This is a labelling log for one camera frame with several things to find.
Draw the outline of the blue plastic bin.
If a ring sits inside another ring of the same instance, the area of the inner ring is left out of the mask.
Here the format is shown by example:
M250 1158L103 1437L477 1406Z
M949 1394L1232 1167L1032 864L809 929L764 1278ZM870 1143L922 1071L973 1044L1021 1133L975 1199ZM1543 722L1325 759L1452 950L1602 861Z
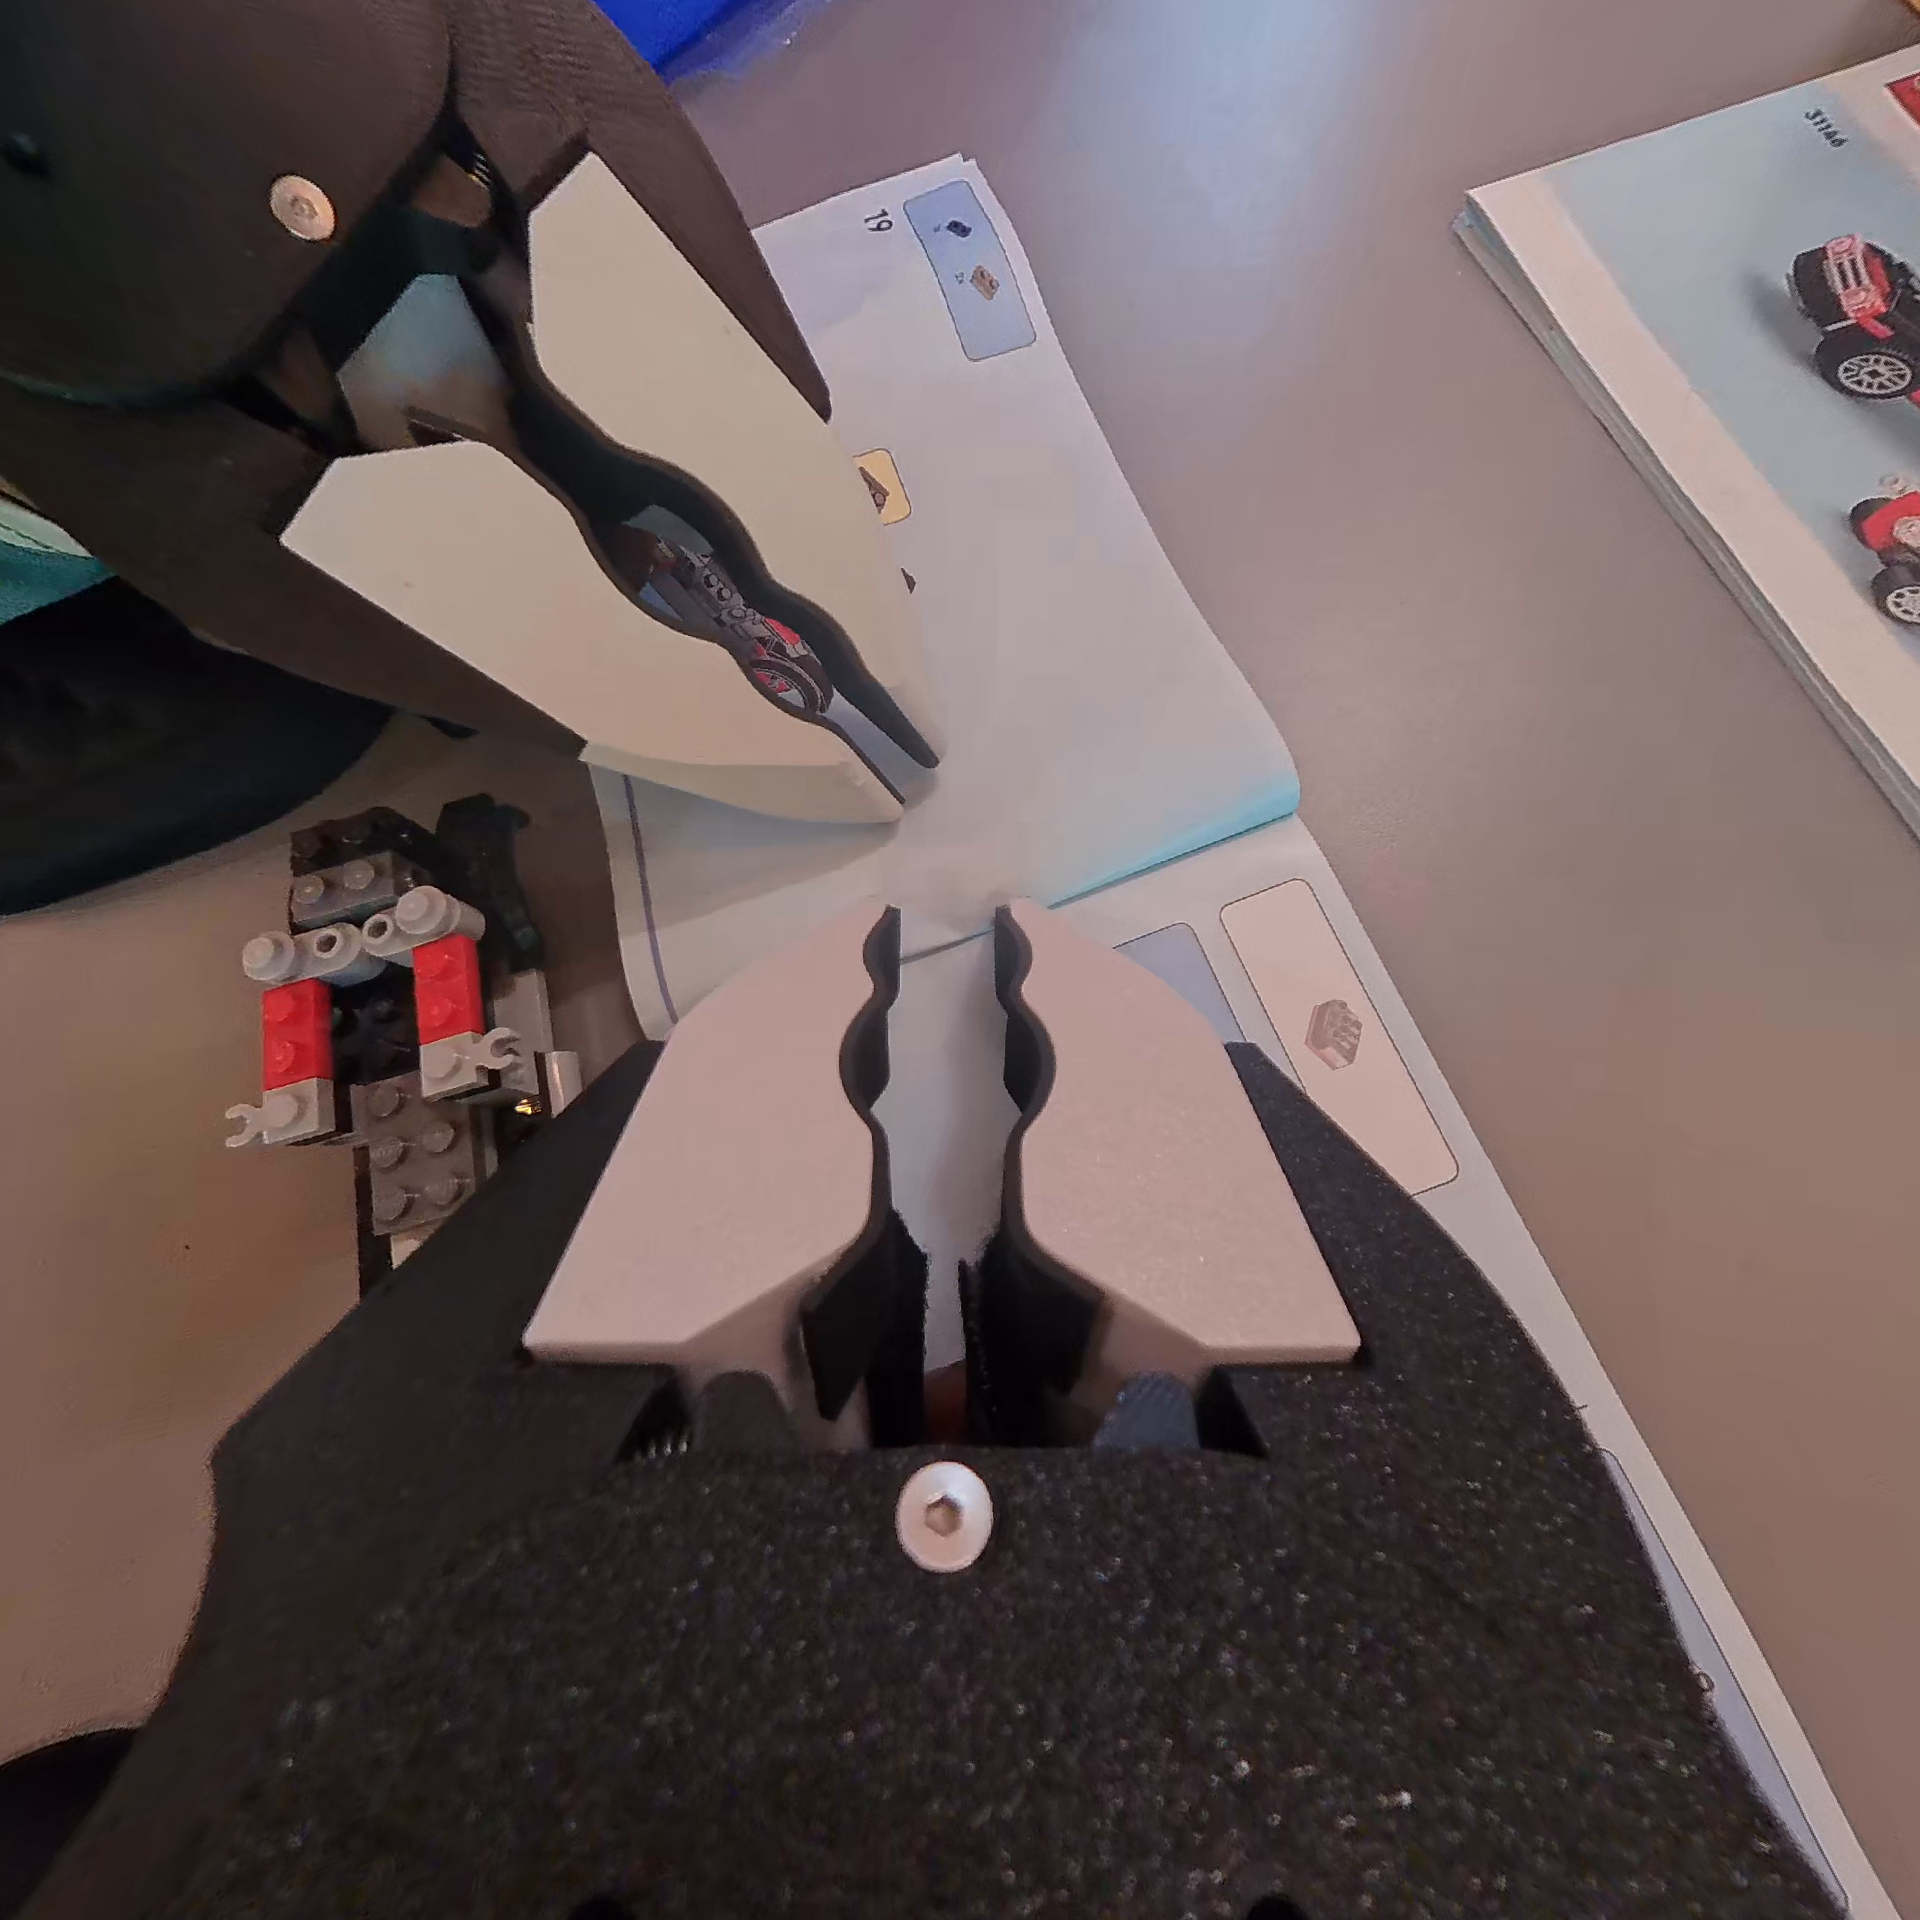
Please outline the blue plastic bin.
M785 1L594 1L662 78L726 64L789 9Z

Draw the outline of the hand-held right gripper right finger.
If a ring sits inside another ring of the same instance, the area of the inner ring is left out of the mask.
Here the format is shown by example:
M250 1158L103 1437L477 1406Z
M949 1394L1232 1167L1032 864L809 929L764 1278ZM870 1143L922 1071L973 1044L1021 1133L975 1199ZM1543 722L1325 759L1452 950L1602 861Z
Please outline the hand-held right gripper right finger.
M999 1223L962 1271L967 1413L993 1447L1084 1444L1137 1380L1343 1369L1353 1312L1241 1077L1258 1050L1133 954L1012 900L992 926Z

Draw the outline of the closed instruction booklet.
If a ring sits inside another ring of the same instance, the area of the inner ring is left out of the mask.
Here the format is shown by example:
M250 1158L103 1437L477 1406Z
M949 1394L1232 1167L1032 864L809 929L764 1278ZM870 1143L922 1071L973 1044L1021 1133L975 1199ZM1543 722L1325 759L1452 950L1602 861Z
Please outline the closed instruction booklet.
M1916 48L1479 185L1453 229L1916 829Z

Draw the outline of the instruction booklet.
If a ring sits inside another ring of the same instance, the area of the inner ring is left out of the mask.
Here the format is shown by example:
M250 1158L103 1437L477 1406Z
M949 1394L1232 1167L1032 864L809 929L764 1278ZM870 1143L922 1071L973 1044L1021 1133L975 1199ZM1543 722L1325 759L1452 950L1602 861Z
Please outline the instruction booklet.
M597 773L631 1006L661 1040L860 895L902 912L895 1205L953 1269L999 1213L992 910L1036 895L1281 1066L1477 1264L1578 1407L1734 1748L1849 1914L1895 1914L1783 1687L1510 1205L1327 860L1273 718L1167 561L1010 214L958 156L756 229L879 494L945 752L888 831L777 822Z
M1479 185L1453 229L1916 829L1916 48Z

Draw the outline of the partly built brick vehicle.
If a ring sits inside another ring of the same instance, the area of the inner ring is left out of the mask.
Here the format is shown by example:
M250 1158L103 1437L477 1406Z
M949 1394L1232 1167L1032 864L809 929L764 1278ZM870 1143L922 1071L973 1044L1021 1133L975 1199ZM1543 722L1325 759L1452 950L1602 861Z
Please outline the partly built brick vehicle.
M582 1088L556 1044L543 935L520 888L527 813L474 793L290 836L284 922L249 936L258 1092L231 1150L343 1150L372 1288Z

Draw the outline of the black ribbed cloth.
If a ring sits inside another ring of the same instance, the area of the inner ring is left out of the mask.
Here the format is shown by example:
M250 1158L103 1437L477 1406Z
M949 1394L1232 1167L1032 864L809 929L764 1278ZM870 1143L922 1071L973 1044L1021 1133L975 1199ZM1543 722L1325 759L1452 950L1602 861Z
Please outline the black ribbed cloth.
M228 652L124 583L2 628L2 912L60 904L270 824L392 708Z

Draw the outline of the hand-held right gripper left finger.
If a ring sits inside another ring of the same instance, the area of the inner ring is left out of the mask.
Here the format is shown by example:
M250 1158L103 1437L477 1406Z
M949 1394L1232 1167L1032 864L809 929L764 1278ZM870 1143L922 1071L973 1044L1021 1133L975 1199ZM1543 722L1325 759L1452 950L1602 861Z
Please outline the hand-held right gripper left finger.
M854 902L666 1034L522 1346L760 1375L804 1436L918 1441L927 1261L890 1194L901 912Z

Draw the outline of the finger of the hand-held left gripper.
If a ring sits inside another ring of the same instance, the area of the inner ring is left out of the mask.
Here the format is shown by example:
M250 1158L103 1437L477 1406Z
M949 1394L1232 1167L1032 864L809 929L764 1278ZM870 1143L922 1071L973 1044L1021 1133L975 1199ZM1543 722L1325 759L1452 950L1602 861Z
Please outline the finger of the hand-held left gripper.
M594 765L781 821L890 824L905 810L829 725L633 602L568 508L494 447L334 462L279 542L557 719Z
M694 486L742 584L850 648L846 693L918 765L944 756L912 594L857 462L599 156L527 221L538 370L613 444Z

